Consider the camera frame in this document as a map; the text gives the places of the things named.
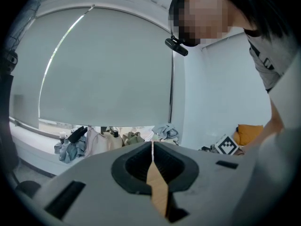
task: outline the roller blind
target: roller blind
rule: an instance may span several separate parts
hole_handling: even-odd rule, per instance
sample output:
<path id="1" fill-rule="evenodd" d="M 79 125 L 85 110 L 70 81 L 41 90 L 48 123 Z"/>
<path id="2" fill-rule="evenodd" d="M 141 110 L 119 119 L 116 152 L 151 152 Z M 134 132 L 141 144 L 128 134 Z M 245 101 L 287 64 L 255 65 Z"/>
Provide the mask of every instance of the roller blind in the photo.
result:
<path id="1" fill-rule="evenodd" d="M 46 66 L 66 31 L 86 11 L 87 8 L 70 9 L 43 16 L 25 33 L 16 50 L 18 64 L 12 72 L 10 116 L 39 127 L 39 96 Z"/>
<path id="2" fill-rule="evenodd" d="M 49 67 L 40 117 L 91 126 L 168 122 L 169 36 L 134 15 L 94 8 L 70 31 Z"/>

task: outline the gray t-shirt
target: gray t-shirt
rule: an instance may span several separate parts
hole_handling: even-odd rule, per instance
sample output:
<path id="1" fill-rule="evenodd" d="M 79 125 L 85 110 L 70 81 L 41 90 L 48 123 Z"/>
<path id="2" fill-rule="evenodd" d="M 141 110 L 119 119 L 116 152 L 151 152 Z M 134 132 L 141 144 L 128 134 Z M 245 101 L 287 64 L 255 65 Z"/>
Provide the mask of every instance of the gray t-shirt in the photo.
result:
<path id="1" fill-rule="evenodd" d="M 284 35 L 282 38 L 271 36 L 268 41 L 256 31 L 245 30 L 251 44 L 250 54 L 255 62 L 265 89 L 269 92 L 286 72 L 292 63 L 298 49 L 294 35 Z"/>

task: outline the orange cushion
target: orange cushion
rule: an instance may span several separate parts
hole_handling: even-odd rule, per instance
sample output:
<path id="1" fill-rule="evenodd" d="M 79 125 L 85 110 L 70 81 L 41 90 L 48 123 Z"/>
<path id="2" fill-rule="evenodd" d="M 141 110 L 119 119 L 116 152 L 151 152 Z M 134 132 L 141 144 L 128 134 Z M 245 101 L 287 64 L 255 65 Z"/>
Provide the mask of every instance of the orange cushion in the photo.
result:
<path id="1" fill-rule="evenodd" d="M 240 145 L 247 145 L 263 130 L 263 126 L 238 125 Z"/>
<path id="2" fill-rule="evenodd" d="M 240 145 L 240 136 L 239 136 L 239 133 L 237 131 L 234 132 L 233 139 L 234 139 L 234 141 L 236 142 L 237 145 Z"/>

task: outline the gray floor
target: gray floor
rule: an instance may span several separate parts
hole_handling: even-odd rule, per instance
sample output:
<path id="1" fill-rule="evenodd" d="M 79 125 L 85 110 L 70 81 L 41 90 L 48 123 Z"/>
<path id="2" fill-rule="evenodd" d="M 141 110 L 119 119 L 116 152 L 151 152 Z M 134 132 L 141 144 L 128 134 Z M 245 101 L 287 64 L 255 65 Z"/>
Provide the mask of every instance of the gray floor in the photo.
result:
<path id="1" fill-rule="evenodd" d="M 49 180 L 51 180 L 51 178 L 46 177 L 46 176 L 30 169 L 29 167 L 25 166 L 21 162 L 17 166 L 17 168 L 14 169 L 14 173 L 15 173 L 16 178 L 19 180 L 19 182 L 30 180 L 30 181 L 35 181 L 35 182 L 39 183 L 40 185 L 43 185 L 46 182 L 48 182 Z"/>

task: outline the person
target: person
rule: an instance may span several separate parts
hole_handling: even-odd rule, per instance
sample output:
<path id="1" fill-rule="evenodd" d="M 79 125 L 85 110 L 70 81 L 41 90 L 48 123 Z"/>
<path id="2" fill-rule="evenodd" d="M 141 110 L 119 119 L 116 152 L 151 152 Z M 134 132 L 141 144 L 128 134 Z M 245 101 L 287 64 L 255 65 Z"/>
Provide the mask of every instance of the person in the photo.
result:
<path id="1" fill-rule="evenodd" d="M 291 27 L 272 0 L 172 0 L 169 19 L 174 33 L 189 47 L 204 39 L 221 38 L 232 27 L 243 28 L 250 43 L 250 55 L 268 93 L 283 76 L 298 49 Z M 270 121 L 244 150 L 282 130 L 281 117 L 271 99 L 270 105 Z"/>

